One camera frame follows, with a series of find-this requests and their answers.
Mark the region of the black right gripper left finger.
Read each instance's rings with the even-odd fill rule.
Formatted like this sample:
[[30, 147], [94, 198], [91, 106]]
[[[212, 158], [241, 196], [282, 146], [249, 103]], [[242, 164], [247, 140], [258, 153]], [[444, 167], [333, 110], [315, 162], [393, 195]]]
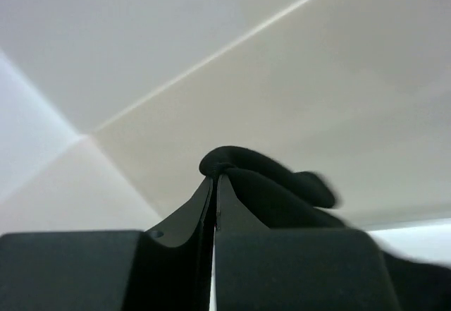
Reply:
[[8, 233], [2, 310], [208, 310], [214, 184], [148, 231]]

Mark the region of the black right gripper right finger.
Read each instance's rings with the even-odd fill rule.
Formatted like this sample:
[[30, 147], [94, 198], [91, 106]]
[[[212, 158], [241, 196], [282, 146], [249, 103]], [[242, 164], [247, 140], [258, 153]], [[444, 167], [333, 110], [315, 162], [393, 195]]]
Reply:
[[218, 310], [399, 310], [376, 243], [352, 229], [270, 229], [238, 200], [227, 176], [217, 187]]

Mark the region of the black tank top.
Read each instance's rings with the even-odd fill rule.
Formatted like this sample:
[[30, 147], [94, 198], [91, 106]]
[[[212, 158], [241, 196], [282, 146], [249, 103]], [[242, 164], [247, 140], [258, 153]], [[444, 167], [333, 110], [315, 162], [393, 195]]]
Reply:
[[[312, 171], [294, 172], [254, 150], [211, 150], [199, 171], [229, 177], [241, 203], [269, 228], [347, 228], [328, 213], [338, 203], [326, 181]], [[383, 262], [402, 310], [449, 310], [450, 269], [383, 251]]]

